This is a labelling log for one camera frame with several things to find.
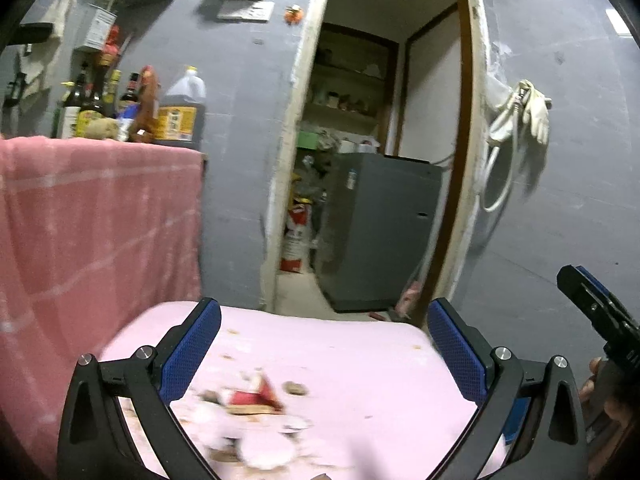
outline white towel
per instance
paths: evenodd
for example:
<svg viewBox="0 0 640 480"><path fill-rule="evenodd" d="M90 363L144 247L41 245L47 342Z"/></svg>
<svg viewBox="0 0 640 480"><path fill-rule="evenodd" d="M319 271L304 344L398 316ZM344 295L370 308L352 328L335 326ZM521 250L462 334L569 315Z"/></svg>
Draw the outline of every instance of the white towel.
<svg viewBox="0 0 640 480"><path fill-rule="evenodd" d="M26 87L20 101L20 111L27 111L36 102L39 92L51 88L60 57L66 20L75 4L76 0L55 0L41 19L42 22L53 23L49 39L45 43L35 43L28 56L24 56L23 51L20 51L20 70L26 74Z"/></svg>

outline brown wooden trim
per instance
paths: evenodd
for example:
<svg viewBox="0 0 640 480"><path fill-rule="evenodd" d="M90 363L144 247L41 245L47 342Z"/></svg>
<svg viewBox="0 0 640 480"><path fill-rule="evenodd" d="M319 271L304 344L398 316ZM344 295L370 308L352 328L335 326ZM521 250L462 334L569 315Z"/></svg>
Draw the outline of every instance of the brown wooden trim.
<svg viewBox="0 0 640 480"><path fill-rule="evenodd" d="M404 44L404 70L402 71L402 91L400 93L400 110L398 111L398 129L396 130L396 139L394 143L394 155L398 156L400 152L400 142L402 141L402 128L404 127L404 108L406 107L406 98L408 94L409 84L409 54L412 44L419 40L430 30L433 30L446 20L450 15L458 10L458 2L444 9L440 14L435 16L426 25L416 30Z"/></svg>
<svg viewBox="0 0 640 480"><path fill-rule="evenodd" d="M351 36L352 38L360 38L361 40L370 41L381 46L386 47L389 50L389 56L386 62L386 74L385 74L385 91L383 96L383 108L380 111L378 121L378 142L380 147L378 152L384 154L386 147L386 138L389 134L389 127L391 126L391 110L394 102L394 88L396 85L396 67L398 66L398 48L399 45L395 41L376 36L375 34L369 34L356 28L344 27L343 25L335 25L333 23L324 22L322 24L322 31L335 32L337 34L344 34L345 36Z"/></svg>
<svg viewBox="0 0 640 480"><path fill-rule="evenodd" d="M436 28L438 25L440 25L444 20L446 20L450 15L452 15L457 10L458 10L458 2L455 2L454 4L444 9L440 14L435 16L433 19L431 19L429 23L427 23L426 25L423 25L418 30L416 30L411 36L409 36L409 39L406 40L406 42L413 43L414 41L419 40L427 32Z"/></svg>
<svg viewBox="0 0 640 480"><path fill-rule="evenodd" d="M451 179L447 202L440 223L438 240L433 251L431 264L427 273L427 278L422 288L422 293L418 299L417 306L412 313L412 324L418 327L424 325L427 307L435 293L442 268L444 266L447 250L453 233L453 225L458 213L458 203L462 192L463 180L465 176L466 156L469 146L469 136L471 133L471 113L472 99L474 92L473 85L473 45L471 38L471 16L469 14L468 0L458 0L458 10L460 13L460 118L458 120L458 136L456 139L456 152L453 157L451 168Z"/></svg>

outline plastic jug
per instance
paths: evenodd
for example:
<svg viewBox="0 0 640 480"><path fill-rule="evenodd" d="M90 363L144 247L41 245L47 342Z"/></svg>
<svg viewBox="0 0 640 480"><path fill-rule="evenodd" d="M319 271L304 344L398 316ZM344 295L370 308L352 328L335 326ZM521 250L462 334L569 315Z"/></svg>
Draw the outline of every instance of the plastic jug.
<svg viewBox="0 0 640 480"><path fill-rule="evenodd" d="M200 149L204 129L206 88L194 66L160 100L154 144Z"/></svg>

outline yellow label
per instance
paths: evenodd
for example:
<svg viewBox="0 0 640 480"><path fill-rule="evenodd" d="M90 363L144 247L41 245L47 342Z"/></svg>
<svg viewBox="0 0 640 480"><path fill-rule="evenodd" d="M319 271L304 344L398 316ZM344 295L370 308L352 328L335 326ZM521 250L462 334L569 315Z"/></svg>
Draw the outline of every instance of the yellow label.
<svg viewBox="0 0 640 480"><path fill-rule="evenodd" d="M157 140L191 140L197 108L161 106L158 110Z"/></svg>
<svg viewBox="0 0 640 480"><path fill-rule="evenodd" d="M76 137L84 137L84 132L91 121L101 119L102 114L94 110L83 110L78 114L78 122L76 123Z"/></svg>

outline pink tablecloth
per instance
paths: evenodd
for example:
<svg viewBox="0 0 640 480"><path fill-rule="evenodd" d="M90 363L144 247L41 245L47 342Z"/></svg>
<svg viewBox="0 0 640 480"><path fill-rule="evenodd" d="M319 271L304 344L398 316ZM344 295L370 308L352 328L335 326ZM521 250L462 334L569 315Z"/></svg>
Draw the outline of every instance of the pink tablecloth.
<svg viewBox="0 0 640 480"><path fill-rule="evenodd" d="M180 324L192 302L165 303L147 310L105 348L102 360L125 358L143 344L155 345L169 327ZM238 388L260 368L285 405L286 416L309 427L289 435L294 456L274 470L247 467L242 457L220 454L244 439L273 446L278 417L229 415L200 399L206 390ZM294 381L308 395L289 395ZM130 403L127 422L146 466L162 468L146 441ZM172 402L174 413L223 480L424 480L466 426L476 406L460 395L447 367L423 332L407 324L342 322L284 317L222 307L222 328L190 389ZM256 459L255 447L252 450ZM485 473L504 459L498 443Z"/></svg>
<svg viewBox="0 0 640 480"><path fill-rule="evenodd" d="M200 157L0 140L0 440L50 477L78 356L160 301L199 297Z"/></svg>

